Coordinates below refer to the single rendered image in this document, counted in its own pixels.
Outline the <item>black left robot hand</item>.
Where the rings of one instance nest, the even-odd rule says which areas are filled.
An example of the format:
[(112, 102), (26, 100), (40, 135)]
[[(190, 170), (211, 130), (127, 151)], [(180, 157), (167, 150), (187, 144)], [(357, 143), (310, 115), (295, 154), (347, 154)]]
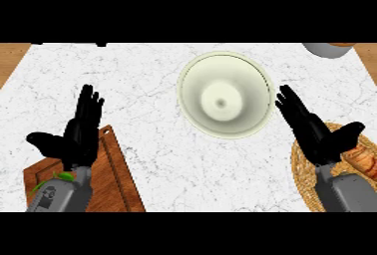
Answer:
[(84, 85), (76, 102), (75, 116), (68, 121), (62, 136), (45, 132), (31, 132), (26, 141), (38, 148), (45, 157), (62, 160), (63, 170), (91, 166), (97, 158), (99, 123), (105, 99)]

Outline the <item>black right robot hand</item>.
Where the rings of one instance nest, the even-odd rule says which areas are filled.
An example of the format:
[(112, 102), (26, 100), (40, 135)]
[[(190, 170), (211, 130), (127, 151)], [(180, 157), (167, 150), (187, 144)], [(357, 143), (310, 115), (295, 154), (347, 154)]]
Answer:
[(357, 137), (365, 129), (363, 123), (353, 122), (337, 131), (331, 131), (286, 85), (279, 87), (275, 105), (292, 130), (306, 159), (313, 165), (337, 163), (340, 154), (357, 144)]

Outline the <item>woven wicker placemat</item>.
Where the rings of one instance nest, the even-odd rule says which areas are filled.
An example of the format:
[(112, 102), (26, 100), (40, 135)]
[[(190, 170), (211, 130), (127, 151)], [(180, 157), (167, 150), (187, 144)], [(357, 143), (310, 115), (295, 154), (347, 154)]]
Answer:
[[(337, 131), (343, 125), (326, 123), (326, 127), (331, 131)], [(366, 136), (360, 133), (357, 137), (357, 143), (365, 145), (377, 155), (377, 144), (371, 142)], [(307, 208), (313, 212), (323, 212), (325, 209), (322, 207), (322, 203), (317, 198), (317, 194), (314, 191), (314, 184), (316, 184), (316, 175), (314, 175), (314, 166), (310, 161), (306, 159), (304, 154), (301, 152), (300, 146), (297, 141), (291, 147), (291, 172), (294, 177), (294, 183), (301, 195), (304, 204)], [(371, 184), (374, 190), (377, 191), (377, 180), (372, 180), (363, 173), (360, 173), (353, 166), (347, 163), (340, 154), (340, 161), (337, 163), (331, 163), (332, 168), (329, 170), (331, 175), (337, 176), (338, 174), (357, 174)]]

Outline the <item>orange squash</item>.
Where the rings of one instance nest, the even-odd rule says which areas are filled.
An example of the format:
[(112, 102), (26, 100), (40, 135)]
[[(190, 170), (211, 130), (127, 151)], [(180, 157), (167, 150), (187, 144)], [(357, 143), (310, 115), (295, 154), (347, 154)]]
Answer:
[(341, 153), (344, 160), (353, 168), (372, 180), (377, 180), (377, 155), (360, 143)]

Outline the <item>cream ceramic bowl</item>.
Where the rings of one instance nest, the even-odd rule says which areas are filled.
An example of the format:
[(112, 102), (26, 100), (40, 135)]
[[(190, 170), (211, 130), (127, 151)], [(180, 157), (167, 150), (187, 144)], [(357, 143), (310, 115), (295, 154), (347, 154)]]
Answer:
[(239, 53), (207, 52), (186, 64), (177, 81), (177, 101), (192, 126), (226, 139), (264, 127), (273, 111), (273, 84), (260, 65)]

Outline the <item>green vegetable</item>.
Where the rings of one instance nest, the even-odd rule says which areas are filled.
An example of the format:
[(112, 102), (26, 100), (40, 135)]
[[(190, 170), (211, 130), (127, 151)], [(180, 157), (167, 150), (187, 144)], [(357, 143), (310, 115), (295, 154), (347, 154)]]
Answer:
[[(74, 181), (75, 180), (75, 175), (69, 172), (60, 172), (60, 173), (53, 173), (53, 178), (60, 179), (60, 180), (66, 180), (66, 181)], [(41, 188), (44, 183), (45, 183), (45, 181), (41, 181), (34, 186), (32, 190), (29, 191), (29, 195), (32, 195), (37, 192), (37, 190)]]

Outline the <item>brown wooden cutting board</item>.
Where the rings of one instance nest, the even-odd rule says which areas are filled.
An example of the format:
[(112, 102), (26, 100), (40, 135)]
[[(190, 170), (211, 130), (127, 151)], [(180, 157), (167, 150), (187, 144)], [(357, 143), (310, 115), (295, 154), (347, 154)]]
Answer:
[[(31, 204), (37, 194), (34, 187), (62, 171), (60, 160), (50, 157), (23, 169), (26, 204)], [(91, 188), (93, 196), (87, 212), (146, 211), (110, 126), (99, 130), (99, 152), (91, 166)]]

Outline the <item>grey round pot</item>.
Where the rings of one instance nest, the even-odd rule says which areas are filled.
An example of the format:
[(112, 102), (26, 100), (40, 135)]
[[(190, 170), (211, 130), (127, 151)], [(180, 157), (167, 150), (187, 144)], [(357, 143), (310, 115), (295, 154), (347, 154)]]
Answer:
[(353, 43), (304, 43), (303, 47), (317, 57), (340, 58), (353, 48)]

